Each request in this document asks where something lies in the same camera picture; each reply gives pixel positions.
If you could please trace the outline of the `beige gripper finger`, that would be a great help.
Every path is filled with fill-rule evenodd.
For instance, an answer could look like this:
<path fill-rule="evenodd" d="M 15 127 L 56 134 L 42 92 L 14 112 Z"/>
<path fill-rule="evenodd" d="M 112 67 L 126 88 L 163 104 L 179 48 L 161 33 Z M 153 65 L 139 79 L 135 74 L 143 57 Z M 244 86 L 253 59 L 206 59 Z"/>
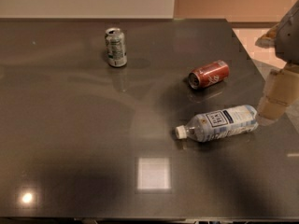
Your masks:
<path fill-rule="evenodd" d="M 282 69 L 272 69 L 265 80 L 263 97 L 256 120 L 262 126 L 276 122 L 299 98 L 299 65 L 287 63 Z"/>
<path fill-rule="evenodd" d="M 255 45 L 260 48 L 273 48 L 275 46 L 275 40 L 278 32 L 278 23 L 270 28 L 265 34 L 260 36 Z"/>

